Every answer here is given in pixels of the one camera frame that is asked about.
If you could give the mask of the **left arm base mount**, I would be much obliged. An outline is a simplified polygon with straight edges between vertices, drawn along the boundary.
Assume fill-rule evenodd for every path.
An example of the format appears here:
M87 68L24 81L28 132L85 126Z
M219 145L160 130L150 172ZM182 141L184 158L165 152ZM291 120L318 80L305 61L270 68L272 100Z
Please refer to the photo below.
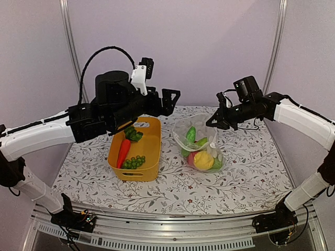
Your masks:
M70 198L61 194L64 205L58 213L51 213L51 223L71 230L93 233L96 224L96 214L87 209L81 212L73 211Z

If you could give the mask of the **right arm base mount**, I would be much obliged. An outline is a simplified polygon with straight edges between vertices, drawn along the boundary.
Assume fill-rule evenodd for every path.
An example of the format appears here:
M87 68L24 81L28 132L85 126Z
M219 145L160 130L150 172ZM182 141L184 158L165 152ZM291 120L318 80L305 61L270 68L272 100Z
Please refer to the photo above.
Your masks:
M286 245L293 235L298 223L295 211L290 211L284 201L275 206L275 211L270 214L260 214L253 218L252 226L257 233L270 232L270 241L276 245Z

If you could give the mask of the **clear polka dot zip bag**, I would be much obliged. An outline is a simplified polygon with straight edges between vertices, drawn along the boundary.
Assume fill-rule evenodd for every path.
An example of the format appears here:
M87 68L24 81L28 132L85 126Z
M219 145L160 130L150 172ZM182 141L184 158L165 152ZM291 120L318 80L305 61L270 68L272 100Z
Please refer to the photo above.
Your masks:
M199 113L178 120L172 134L187 164L204 173L215 173L224 166L224 157L216 144L217 130L206 126L210 115Z

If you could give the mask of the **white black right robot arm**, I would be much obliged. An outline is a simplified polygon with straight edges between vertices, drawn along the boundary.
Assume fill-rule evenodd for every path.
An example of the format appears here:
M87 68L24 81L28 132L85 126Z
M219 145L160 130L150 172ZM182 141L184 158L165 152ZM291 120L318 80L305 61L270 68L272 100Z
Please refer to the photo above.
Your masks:
M267 119L300 132L328 152L317 171L288 193L278 204L282 208L271 215L271 224L282 228L290 221L290 212L334 185L334 121L298 104L289 95L263 94L254 76L239 79L233 85L240 104L228 107L224 93L217 93L219 107L206 126L237 130L247 120Z

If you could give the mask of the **green toy bitter gourd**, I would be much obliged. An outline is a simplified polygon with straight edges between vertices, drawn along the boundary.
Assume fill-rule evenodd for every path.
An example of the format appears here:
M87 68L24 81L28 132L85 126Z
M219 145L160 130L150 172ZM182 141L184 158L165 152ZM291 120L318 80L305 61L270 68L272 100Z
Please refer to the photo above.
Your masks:
M195 139L196 139L196 128L194 126L190 127L190 129L188 130L187 134L186 134L186 139L191 142L194 143Z

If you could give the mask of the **yellow toy apple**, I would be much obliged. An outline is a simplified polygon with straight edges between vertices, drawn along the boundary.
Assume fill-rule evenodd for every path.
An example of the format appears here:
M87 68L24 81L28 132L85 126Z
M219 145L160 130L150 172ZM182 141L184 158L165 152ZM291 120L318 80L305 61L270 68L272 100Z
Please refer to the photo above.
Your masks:
M206 151L200 151L195 154L193 162L196 168L200 170L209 170L214 164L214 158Z

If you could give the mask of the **green toy grapes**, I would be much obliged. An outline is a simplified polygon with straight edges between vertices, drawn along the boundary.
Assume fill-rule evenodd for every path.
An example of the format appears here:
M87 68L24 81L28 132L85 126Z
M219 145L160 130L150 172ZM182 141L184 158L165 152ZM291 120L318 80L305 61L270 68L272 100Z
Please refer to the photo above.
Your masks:
M141 167L146 162L146 157L137 155L136 157L132 157L131 159L126 159L121 165L122 169L137 169Z

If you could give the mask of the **red toy apple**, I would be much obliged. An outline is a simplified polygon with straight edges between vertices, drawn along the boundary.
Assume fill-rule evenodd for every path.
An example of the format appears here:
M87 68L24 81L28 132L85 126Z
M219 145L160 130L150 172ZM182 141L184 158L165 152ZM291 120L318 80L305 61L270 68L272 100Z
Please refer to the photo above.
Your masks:
M190 154L187 157L187 163L189 166L194 166L194 156L197 154L197 152L190 152Z

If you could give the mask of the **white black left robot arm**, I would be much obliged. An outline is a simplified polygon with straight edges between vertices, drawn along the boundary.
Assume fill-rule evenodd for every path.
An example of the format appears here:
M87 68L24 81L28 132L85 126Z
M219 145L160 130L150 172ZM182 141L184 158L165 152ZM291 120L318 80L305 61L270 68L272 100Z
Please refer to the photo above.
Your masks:
M77 104L53 117L21 127L1 126L1 185L15 188L45 207L67 227L78 217L71 200L55 193L26 166L24 157L62 144L83 143L104 134L114 135L137 121L141 115L169 116L180 91L146 86L146 69L132 74L110 71L95 78L95 98Z

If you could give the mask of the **green toy pear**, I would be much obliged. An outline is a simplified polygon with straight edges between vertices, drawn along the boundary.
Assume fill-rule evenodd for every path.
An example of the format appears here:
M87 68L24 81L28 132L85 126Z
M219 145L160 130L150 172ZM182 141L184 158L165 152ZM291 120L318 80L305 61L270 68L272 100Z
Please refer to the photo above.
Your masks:
M207 138L207 137L204 137L204 138L200 139L199 141L196 141L195 144L196 144L198 147L203 147L204 145L207 145L207 144L208 144L208 138Z

